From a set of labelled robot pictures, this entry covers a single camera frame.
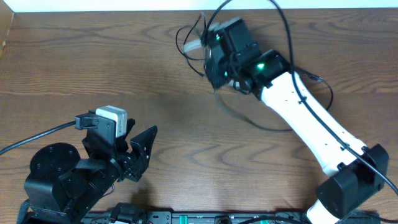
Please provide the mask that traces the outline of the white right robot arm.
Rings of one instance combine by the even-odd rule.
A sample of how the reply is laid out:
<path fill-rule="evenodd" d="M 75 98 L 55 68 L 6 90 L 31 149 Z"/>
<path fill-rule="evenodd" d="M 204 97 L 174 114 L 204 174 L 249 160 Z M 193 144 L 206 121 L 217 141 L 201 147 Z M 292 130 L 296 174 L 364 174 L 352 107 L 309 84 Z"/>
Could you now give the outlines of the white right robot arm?
<path fill-rule="evenodd" d="M 317 201 L 306 212 L 310 223 L 338 223 L 387 183 L 387 151 L 380 145 L 369 148 L 345 130 L 277 51 L 261 53 L 256 45 L 238 52 L 212 46 L 205 71 L 214 88 L 230 84 L 252 93 L 311 150 L 328 179 L 318 186 Z"/>

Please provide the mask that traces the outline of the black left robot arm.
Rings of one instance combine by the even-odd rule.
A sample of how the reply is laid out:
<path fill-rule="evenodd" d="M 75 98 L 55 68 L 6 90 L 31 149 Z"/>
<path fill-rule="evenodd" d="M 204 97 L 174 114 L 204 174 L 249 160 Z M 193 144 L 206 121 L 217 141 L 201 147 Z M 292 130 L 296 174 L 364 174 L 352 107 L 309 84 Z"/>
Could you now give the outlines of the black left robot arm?
<path fill-rule="evenodd" d="M 80 223 L 115 182 L 137 182 L 147 170 L 157 126 L 126 141 L 129 133 L 117 137 L 111 119 L 83 115 L 75 121 L 87 131 L 82 143 L 89 157 L 63 142 L 40 149 L 30 161 L 18 223 Z"/>

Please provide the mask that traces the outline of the green rail clamp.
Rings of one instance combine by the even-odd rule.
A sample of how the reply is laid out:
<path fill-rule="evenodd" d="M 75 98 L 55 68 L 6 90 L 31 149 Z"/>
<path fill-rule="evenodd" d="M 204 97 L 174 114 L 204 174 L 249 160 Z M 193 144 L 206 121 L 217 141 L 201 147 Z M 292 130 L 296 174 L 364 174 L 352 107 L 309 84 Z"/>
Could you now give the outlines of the green rail clamp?
<path fill-rule="evenodd" d="M 188 224 L 188 216 L 180 215 L 179 216 L 179 224 Z"/>

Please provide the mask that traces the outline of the black aluminium mounting rail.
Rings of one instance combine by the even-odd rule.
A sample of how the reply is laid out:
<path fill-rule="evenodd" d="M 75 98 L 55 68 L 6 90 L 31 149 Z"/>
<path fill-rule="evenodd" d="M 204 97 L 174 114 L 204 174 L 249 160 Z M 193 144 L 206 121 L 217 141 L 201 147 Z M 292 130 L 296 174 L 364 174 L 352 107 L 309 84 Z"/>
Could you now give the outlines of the black aluminium mounting rail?
<path fill-rule="evenodd" d="M 188 224 L 219 223 L 309 223 L 301 212 L 271 213 L 231 213 L 231 212 L 174 212 L 172 210 L 144 210 L 128 203 L 118 203 L 105 212 L 89 212 L 83 219 L 84 224 L 142 223 L 142 224 L 179 224 L 179 216 L 187 215 Z"/>

